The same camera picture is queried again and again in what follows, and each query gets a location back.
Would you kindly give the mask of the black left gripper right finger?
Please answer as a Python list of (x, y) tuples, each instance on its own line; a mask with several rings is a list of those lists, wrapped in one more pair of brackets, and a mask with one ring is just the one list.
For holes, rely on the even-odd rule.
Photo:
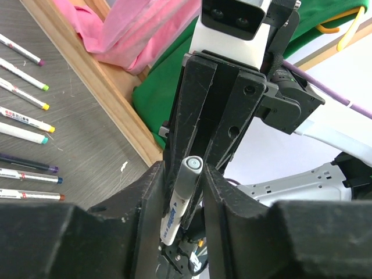
[(267, 207), (203, 169), (211, 278), (370, 278), (371, 203), (278, 201)]

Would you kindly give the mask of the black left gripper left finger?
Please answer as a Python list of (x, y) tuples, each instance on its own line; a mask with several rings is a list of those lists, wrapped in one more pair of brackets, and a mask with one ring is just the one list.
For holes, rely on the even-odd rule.
[(83, 210), (70, 203), (1, 204), (2, 278), (155, 278), (163, 162)]

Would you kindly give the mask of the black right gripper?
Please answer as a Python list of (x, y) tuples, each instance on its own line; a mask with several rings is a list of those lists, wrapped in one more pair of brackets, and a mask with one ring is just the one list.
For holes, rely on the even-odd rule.
[(276, 57), (269, 75), (210, 52), (185, 55), (171, 114), (159, 135), (165, 189), (169, 199), (181, 161), (200, 156), (221, 174), (237, 150), (252, 119), (292, 134), (324, 99)]

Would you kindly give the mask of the grey capped thin pen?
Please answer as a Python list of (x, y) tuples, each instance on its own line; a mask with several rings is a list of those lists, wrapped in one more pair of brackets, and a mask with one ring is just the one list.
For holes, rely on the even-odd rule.
[(160, 226), (160, 239), (166, 246), (170, 246), (176, 238), (202, 169), (203, 160), (199, 156), (189, 156), (181, 162), (170, 199), (169, 211), (162, 218)]

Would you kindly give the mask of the brown ended white marker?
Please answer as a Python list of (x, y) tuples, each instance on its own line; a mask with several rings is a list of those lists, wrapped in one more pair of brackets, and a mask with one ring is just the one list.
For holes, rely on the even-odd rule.
[(38, 191), (25, 191), (16, 189), (3, 189), (1, 188), (1, 198), (4, 199), (46, 199), (64, 201), (65, 196), (53, 192), (38, 192)]

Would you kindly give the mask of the clear capped purple pen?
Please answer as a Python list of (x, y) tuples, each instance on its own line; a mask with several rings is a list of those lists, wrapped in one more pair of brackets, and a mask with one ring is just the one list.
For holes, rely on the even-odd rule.
[(45, 163), (40, 163), (40, 162), (28, 160), (28, 159), (18, 158), (15, 156), (4, 154), (4, 153), (1, 153), (1, 161), (10, 163), (10, 164), (16, 164), (16, 165), (23, 166), (23, 167), (32, 168), (32, 169), (51, 171), (53, 173), (57, 173), (59, 171), (59, 168), (57, 166), (51, 166)]

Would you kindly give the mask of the yellow capped white marker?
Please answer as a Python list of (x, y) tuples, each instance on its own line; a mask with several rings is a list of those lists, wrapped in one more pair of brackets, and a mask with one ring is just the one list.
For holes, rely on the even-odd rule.
[(50, 106), (38, 100), (37, 98), (33, 97), (29, 93), (21, 90), (20, 88), (16, 87), (15, 85), (11, 84), (10, 82), (4, 80), (1, 78), (1, 88), (13, 93), (14, 95), (18, 96), (21, 99), (24, 99), (25, 101), (33, 104), (34, 106), (42, 109), (42, 110), (49, 110)]

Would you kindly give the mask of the green capped white marker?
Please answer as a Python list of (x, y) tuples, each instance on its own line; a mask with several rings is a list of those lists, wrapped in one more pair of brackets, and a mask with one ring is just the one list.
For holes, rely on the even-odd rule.
[(9, 63), (5, 59), (0, 58), (1, 67), (4, 69), (12, 72), (13, 74), (19, 76), (23, 80), (27, 81), (31, 85), (43, 90), (47, 91), (49, 90), (49, 86), (47, 84), (42, 83), (41, 81), (38, 81), (36, 78), (30, 76), (29, 74), (23, 72), (22, 70), (18, 69), (15, 65)]

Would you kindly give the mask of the blue ended white marker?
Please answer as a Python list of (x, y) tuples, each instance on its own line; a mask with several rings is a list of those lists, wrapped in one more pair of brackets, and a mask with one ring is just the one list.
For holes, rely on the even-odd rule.
[(11, 178), (17, 180), (38, 181), (43, 183), (61, 184), (63, 178), (47, 174), (33, 173), (14, 169), (1, 168), (1, 178)]

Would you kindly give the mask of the teal ended white marker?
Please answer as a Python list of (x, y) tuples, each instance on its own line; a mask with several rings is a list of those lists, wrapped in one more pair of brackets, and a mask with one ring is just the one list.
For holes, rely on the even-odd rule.
[(1, 133), (16, 138), (20, 138), (26, 141), (30, 141), (36, 144), (46, 144), (48, 142), (47, 137), (45, 137), (44, 135), (37, 134), (22, 128), (18, 128), (3, 122), (1, 122)]

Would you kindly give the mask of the yellow ended white marker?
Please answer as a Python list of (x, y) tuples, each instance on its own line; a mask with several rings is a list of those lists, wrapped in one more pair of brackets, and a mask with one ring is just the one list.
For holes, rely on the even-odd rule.
[(54, 133), (55, 132), (55, 127), (51, 126), (47, 123), (44, 123), (42, 121), (33, 119), (31, 117), (25, 116), (23, 114), (17, 113), (15, 111), (12, 111), (10, 109), (1, 107), (1, 115), (4, 117), (19, 121), (21, 123), (27, 124), (29, 126), (33, 126), (39, 130), (48, 132), (48, 133)]

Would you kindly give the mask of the magenta capped white marker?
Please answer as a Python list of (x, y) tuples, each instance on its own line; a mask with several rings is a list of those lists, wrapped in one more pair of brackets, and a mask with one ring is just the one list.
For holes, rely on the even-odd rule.
[(4, 36), (4, 35), (1, 34), (0, 35), (0, 40), (1, 40), (1, 43), (2, 44), (4, 44), (5, 46), (7, 46), (8, 48), (14, 50), (15, 52), (21, 54), (22, 56), (24, 56), (28, 60), (30, 60), (33, 63), (37, 64), (38, 66), (43, 66), (45, 64), (45, 62), (41, 58), (39, 58), (38, 56), (34, 55), (30, 51), (26, 50), (25, 48), (23, 48), (19, 44), (15, 43), (14, 41), (10, 40), (6, 36)]

